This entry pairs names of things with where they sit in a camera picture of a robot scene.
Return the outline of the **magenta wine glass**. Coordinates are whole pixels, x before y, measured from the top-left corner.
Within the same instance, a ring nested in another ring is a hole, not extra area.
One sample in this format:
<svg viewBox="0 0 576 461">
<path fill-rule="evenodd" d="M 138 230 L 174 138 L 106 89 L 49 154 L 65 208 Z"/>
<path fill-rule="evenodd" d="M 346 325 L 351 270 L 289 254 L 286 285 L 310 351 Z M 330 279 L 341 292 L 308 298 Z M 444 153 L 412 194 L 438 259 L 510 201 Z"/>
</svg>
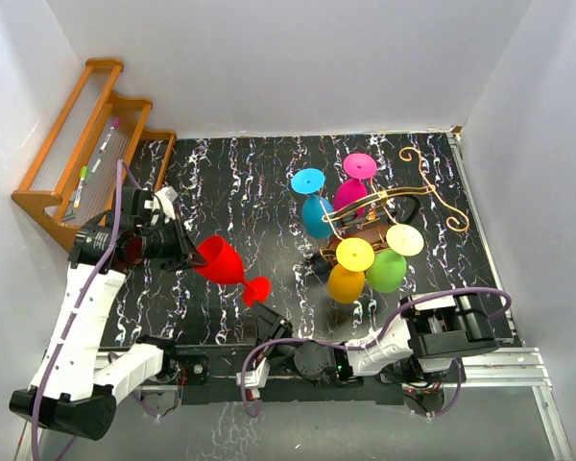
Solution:
<svg viewBox="0 0 576 461">
<path fill-rule="evenodd" d="M 375 175 L 377 164 L 367 154 L 353 153 L 344 159 L 343 169 L 348 175 L 348 179 L 337 189 L 332 205 L 335 211 L 368 195 L 365 181 L 370 180 Z"/>
</svg>

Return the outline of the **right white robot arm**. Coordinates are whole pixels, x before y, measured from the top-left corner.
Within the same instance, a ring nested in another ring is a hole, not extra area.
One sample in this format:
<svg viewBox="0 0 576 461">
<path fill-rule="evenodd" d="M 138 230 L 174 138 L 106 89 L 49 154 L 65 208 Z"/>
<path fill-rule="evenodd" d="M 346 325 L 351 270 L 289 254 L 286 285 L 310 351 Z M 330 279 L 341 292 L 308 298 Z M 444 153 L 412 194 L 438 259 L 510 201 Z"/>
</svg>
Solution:
<svg viewBox="0 0 576 461">
<path fill-rule="evenodd" d="M 272 311 L 268 325 L 256 330 L 259 337 L 237 385 L 256 397 L 276 366 L 312 383 L 343 385 L 403 362 L 411 373 L 406 381 L 431 380 L 464 357 L 498 349 L 492 327 L 498 315 L 487 313 L 485 295 L 507 296 L 472 287 L 405 297 L 381 328 L 342 344 L 295 338 L 286 320 Z"/>
</svg>

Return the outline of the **red wine glass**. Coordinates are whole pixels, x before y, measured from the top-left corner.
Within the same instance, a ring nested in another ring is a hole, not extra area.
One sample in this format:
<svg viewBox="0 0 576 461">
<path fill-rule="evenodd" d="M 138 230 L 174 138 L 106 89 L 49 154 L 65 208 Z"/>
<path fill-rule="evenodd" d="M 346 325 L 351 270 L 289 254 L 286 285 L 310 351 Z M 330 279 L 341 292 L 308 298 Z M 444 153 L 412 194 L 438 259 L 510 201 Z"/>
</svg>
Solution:
<svg viewBox="0 0 576 461">
<path fill-rule="evenodd" d="M 224 237 L 210 236 L 197 247 L 197 250 L 206 264 L 196 267 L 195 271 L 204 278 L 217 284 L 243 285 L 242 297 L 247 307 L 267 300 L 272 291 L 271 282 L 266 277 L 247 279 L 241 255 Z"/>
</svg>

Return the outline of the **blue wine glass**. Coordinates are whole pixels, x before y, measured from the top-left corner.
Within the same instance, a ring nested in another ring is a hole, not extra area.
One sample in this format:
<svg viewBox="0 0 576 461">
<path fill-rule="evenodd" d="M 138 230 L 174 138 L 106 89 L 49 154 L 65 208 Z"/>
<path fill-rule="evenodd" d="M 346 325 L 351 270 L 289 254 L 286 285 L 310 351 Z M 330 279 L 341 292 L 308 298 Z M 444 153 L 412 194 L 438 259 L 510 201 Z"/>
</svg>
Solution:
<svg viewBox="0 0 576 461">
<path fill-rule="evenodd" d="M 301 169 L 291 180 L 293 191 L 305 196 L 301 208 L 305 230 L 317 239 L 327 238 L 333 233 L 331 225 L 324 220 L 325 216 L 332 212 L 330 202 L 320 195 L 324 183 L 324 173 L 316 168 Z"/>
</svg>

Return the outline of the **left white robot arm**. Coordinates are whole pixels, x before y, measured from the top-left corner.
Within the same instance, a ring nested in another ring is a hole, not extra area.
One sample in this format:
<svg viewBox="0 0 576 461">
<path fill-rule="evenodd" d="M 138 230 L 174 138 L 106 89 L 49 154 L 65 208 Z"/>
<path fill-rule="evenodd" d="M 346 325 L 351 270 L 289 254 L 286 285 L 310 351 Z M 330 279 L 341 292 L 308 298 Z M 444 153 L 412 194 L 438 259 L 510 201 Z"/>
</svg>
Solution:
<svg viewBox="0 0 576 461">
<path fill-rule="evenodd" d="M 142 335 L 97 369 L 109 313 L 130 269 L 156 260 L 166 272 L 201 267 L 171 186 L 158 192 L 124 186 L 118 202 L 85 222 L 68 257 L 67 284 L 49 347 L 30 385 L 12 393 L 11 412 L 43 429 L 97 441 L 117 405 L 148 379 L 177 377 L 174 341 Z"/>
</svg>

